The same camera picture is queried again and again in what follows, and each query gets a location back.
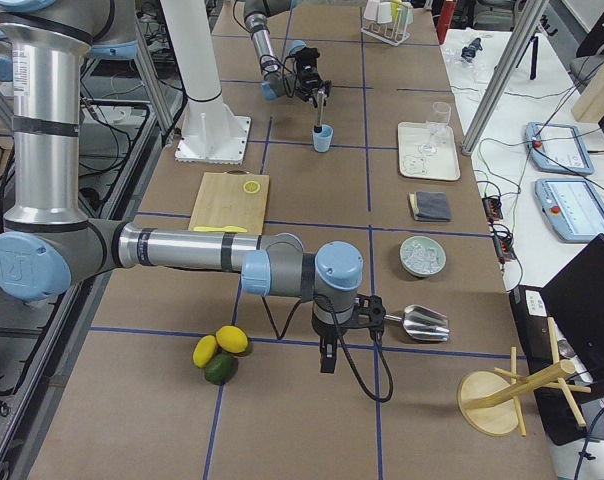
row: blue cup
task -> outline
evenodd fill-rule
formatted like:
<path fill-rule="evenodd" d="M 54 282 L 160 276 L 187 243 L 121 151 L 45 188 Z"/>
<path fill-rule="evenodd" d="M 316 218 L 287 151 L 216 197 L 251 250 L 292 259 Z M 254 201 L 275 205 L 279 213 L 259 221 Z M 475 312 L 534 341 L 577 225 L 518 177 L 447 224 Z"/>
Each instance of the blue cup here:
<path fill-rule="evenodd" d="M 322 130 L 320 132 L 313 130 L 313 148 L 316 152 L 326 152 L 331 146 L 332 138 L 333 127 L 322 124 Z"/>

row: white pillar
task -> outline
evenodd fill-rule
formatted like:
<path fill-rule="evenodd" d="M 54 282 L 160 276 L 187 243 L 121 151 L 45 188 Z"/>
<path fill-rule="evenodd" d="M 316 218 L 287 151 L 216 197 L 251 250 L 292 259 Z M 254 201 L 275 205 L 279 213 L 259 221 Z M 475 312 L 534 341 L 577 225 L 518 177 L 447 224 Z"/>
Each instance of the white pillar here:
<path fill-rule="evenodd" d="M 236 117 L 222 98 L 203 0 L 161 0 L 189 96 L 175 157 L 186 162 L 242 163 L 251 119 Z"/>

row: power strip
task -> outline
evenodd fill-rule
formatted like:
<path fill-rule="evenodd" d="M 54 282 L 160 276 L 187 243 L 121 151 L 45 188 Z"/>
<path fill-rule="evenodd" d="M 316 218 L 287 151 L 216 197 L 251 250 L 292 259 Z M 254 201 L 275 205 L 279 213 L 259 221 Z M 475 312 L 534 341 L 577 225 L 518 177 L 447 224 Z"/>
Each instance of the power strip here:
<path fill-rule="evenodd" d="M 484 197 L 482 199 L 482 206 L 484 207 L 484 213 L 486 214 L 487 221 L 496 222 L 502 220 L 502 207 L 500 201 L 497 198 Z"/>
<path fill-rule="evenodd" d="M 516 259 L 515 250 L 509 247 L 503 240 L 499 239 L 494 233 L 493 236 L 493 247 L 495 248 L 495 254 L 498 256 L 498 261 L 501 264 L 511 262 Z"/>

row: black laptop screen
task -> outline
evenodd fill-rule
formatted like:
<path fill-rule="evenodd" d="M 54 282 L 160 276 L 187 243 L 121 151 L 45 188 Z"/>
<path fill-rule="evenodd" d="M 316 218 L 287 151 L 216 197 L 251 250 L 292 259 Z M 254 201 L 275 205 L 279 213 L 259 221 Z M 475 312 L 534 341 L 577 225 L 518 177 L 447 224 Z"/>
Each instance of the black laptop screen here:
<path fill-rule="evenodd" d="M 594 381 L 604 380 L 604 235 L 595 237 L 540 294 Z"/>

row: cardboard table surface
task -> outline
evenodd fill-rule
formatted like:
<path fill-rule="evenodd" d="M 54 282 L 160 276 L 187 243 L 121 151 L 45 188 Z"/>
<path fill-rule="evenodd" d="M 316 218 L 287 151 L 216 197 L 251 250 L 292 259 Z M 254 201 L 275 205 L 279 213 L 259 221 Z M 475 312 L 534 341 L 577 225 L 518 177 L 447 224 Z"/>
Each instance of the cardboard table surface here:
<path fill-rule="evenodd" d="M 423 122 L 435 101 L 454 106 L 430 13 L 416 10 L 399 47 L 362 36 L 358 8 L 303 5 L 269 22 L 276 48 L 303 38 L 320 49 L 319 71 L 334 80 L 325 118 L 333 146 L 320 154 L 310 105 L 261 98 L 250 41 L 230 5 L 214 45 L 225 102 L 253 120 L 241 168 L 270 177 L 264 233 L 291 232 L 310 252 L 332 240 L 352 243 L 365 262 L 361 293 L 380 295 L 389 312 L 419 304 L 447 314 L 451 340 L 416 344 L 389 325 L 395 395 L 376 404 L 342 352 L 335 374 L 319 373 L 308 304 L 276 341 L 259 298 L 241 294 L 235 275 L 118 270 L 30 478 L 555 478 L 532 398 L 523 399 L 526 438 L 484 436 L 457 409 L 458 382 L 474 370 L 508 368 L 518 342 L 470 161 L 460 156 L 462 177 L 452 183 L 397 170 L 398 122 Z M 455 111 L 451 126 L 461 139 Z M 165 150 L 135 221 L 186 229 L 203 173 L 226 169 L 176 162 Z M 406 196 L 417 190 L 445 192 L 453 221 L 414 221 Z M 400 265 L 399 245 L 417 234 L 447 253 L 432 278 Z M 269 303 L 281 326 L 294 299 Z M 228 323 L 247 332 L 253 351 L 217 387 L 191 354 L 199 338 Z M 366 384 L 384 394 L 368 335 L 349 332 L 346 340 Z"/>

